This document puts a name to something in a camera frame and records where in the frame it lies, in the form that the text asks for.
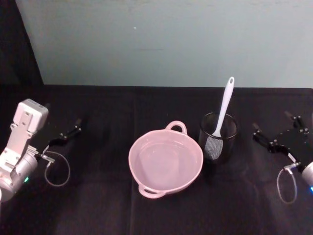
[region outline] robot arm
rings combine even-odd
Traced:
[[[1,202],[10,200],[37,167],[38,152],[29,142],[42,129],[47,116],[48,109],[31,99],[18,104],[9,141],[0,155]]]
[[[281,132],[273,139],[268,139],[258,127],[253,124],[255,131],[253,139],[271,153],[283,153],[289,157],[291,165],[285,169],[297,168],[302,178],[313,187],[313,148],[309,144],[309,130],[301,116],[293,116],[285,112],[293,121],[293,128]]]

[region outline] black fabric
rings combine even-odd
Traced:
[[[220,88],[125,88],[44,86],[0,87],[0,146],[10,134],[16,105],[25,98],[51,104],[37,146],[89,117],[81,136],[66,148],[72,177],[64,188],[43,180],[44,163],[21,191],[1,209],[0,234],[130,235],[311,235],[313,195],[295,174],[299,195],[290,206],[277,194],[276,177],[289,161],[271,155],[252,140],[252,123],[269,136],[291,126],[284,111],[299,114],[311,128],[310,89],[235,89],[228,113],[240,132],[230,161],[205,164],[187,189],[157,200],[138,192],[128,166],[133,142],[148,131],[181,120],[198,139],[201,117],[218,111]],[[283,181],[285,196],[292,182]]]
[[[14,0],[0,0],[0,84],[43,84]]]

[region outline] wall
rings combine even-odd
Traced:
[[[313,88],[311,0],[16,0],[46,84]]]

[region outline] pink bowl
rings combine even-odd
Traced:
[[[2,193],[1,193],[1,189],[0,189],[0,216],[1,216],[1,198],[2,198]]]
[[[173,126],[180,126],[182,132],[172,130]],[[128,160],[139,192],[148,198],[160,198],[185,189],[197,178],[203,153],[187,135],[184,123],[172,121],[164,130],[137,139]]]

